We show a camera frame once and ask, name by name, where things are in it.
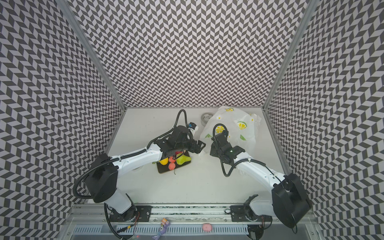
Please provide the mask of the green fake pear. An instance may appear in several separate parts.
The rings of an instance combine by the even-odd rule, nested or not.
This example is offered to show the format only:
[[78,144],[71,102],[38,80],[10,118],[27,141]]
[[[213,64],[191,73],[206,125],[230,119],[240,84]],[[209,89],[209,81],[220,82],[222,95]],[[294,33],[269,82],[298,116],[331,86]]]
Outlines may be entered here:
[[182,166],[185,163],[190,162],[191,160],[192,160],[191,157],[186,156],[185,154],[179,154],[176,157],[176,163],[177,163],[178,166]]

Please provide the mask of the yellow fake lemon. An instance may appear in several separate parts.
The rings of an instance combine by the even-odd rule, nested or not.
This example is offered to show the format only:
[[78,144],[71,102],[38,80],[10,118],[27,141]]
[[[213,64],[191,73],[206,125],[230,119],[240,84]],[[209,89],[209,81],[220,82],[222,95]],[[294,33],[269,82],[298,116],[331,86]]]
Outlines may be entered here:
[[168,158],[165,158],[163,160],[160,160],[159,163],[162,165],[162,166],[166,166],[168,163],[169,163],[169,159]]

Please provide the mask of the peach fake apple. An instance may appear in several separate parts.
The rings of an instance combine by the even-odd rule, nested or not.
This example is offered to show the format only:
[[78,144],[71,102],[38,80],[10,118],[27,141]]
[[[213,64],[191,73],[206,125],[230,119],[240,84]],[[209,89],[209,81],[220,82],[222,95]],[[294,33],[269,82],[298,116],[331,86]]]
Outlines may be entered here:
[[176,168],[176,164],[175,163],[169,163],[168,168],[170,171],[172,171]]

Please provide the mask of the white plastic bag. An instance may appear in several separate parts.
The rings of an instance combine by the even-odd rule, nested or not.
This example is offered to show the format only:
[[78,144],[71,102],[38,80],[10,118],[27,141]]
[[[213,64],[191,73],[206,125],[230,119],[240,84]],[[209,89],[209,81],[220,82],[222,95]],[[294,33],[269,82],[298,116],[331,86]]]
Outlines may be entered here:
[[207,146],[203,149],[204,153],[211,151],[213,134],[222,133],[224,128],[229,131],[228,142],[234,147],[243,148],[252,157],[256,155],[256,138],[258,136],[259,126],[262,118],[255,114],[248,114],[245,111],[228,106],[222,106],[207,121],[200,141]]

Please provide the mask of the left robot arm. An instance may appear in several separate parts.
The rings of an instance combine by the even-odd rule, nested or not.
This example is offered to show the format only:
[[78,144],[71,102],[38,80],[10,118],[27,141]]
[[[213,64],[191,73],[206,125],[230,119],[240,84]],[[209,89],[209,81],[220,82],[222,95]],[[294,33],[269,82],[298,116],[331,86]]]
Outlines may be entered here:
[[195,123],[184,120],[183,125],[175,123],[169,131],[152,139],[140,150],[112,157],[99,155],[89,170],[75,180],[73,195],[78,199],[103,203],[115,213],[133,218],[134,202],[120,190],[119,180],[144,165],[176,157],[178,152],[199,154],[206,144],[194,139],[197,129]]

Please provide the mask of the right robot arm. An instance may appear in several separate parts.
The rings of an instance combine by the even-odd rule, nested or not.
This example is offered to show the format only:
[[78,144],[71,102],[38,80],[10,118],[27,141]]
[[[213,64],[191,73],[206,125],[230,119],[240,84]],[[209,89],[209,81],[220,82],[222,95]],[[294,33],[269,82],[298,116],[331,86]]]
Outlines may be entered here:
[[229,131],[224,124],[213,128],[210,155],[219,158],[222,172],[230,177],[235,169],[251,176],[268,190],[270,201],[257,201],[250,197],[245,206],[253,215],[276,217],[286,227],[296,229],[299,221],[312,208],[312,202],[300,178],[270,169],[265,163],[255,160],[245,149],[228,142]]

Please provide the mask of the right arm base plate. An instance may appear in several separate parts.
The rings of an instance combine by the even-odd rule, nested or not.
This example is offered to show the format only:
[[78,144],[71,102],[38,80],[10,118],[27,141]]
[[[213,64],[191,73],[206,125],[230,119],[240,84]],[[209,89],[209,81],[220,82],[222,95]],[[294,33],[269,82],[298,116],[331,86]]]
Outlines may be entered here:
[[230,206],[230,216],[232,222],[271,222],[273,218],[267,215],[256,215],[250,207],[243,205]]

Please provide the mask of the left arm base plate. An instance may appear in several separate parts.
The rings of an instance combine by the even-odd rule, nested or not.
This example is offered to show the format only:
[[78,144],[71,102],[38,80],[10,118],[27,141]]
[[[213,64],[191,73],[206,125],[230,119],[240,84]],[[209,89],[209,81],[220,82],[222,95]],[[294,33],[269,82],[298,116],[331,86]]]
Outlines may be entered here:
[[143,205],[143,206],[131,206],[127,211],[122,214],[119,214],[116,210],[112,209],[109,220],[110,222],[149,222],[152,206]]

